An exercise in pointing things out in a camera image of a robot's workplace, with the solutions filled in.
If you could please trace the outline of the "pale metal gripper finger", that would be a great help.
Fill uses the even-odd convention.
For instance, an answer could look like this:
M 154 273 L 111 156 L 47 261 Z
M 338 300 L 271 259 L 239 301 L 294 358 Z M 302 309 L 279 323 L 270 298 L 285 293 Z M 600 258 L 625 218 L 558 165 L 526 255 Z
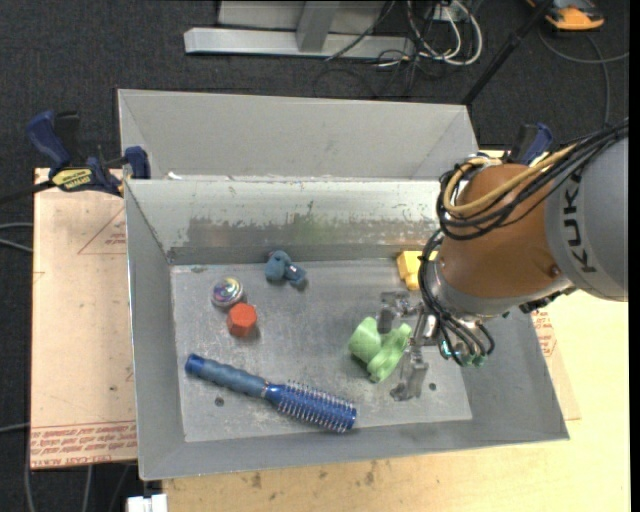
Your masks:
M 381 306 L 376 315 L 379 334 L 390 333 L 396 319 L 417 315 L 421 308 L 408 291 L 383 292 L 380 299 Z
M 399 381 L 391 389 L 391 397 L 395 401 L 420 398 L 428 369 L 422 347 L 411 346 L 406 349 L 400 360 Z

